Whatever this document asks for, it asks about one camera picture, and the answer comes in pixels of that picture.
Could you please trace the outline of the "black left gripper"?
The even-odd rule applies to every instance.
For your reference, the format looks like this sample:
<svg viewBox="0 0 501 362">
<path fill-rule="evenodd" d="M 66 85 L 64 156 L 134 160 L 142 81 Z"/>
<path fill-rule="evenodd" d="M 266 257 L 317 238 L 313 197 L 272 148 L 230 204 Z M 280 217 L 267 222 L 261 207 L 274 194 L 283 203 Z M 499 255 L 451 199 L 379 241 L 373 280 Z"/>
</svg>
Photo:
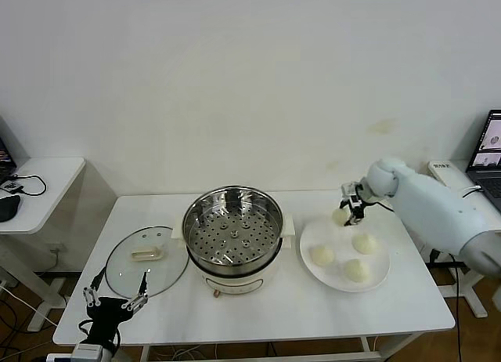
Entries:
<svg viewBox="0 0 501 362">
<path fill-rule="evenodd" d="M 91 284 L 83 289 L 87 315 L 92 320 L 92 326 L 86 338 L 87 343 L 111 343 L 115 339 L 119 324 L 130 320 L 132 312 L 138 312 L 149 299 L 147 292 L 148 271 L 142 275 L 137 294 L 129 300 L 111 297 L 99 298 L 98 290 L 104 275 L 105 269 L 102 268 L 94 276 Z"/>
</svg>

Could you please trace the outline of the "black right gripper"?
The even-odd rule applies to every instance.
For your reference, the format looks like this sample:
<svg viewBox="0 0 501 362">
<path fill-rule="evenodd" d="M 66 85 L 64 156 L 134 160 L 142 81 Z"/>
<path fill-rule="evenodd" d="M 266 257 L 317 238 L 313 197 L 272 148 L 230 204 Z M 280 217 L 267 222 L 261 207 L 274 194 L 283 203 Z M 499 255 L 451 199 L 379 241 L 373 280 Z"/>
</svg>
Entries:
<svg viewBox="0 0 501 362">
<path fill-rule="evenodd" d="M 340 209 L 351 209 L 350 216 L 344 223 L 345 226 L 354 226 L 359 224 L 362 221 L 362 217 L 365 216 L 365 209 L 372 205 L 361 197 L 359 189 L 360 186 L 352 186 L 349 201 L 342 200 L 340 203 Z"/>
</svg>

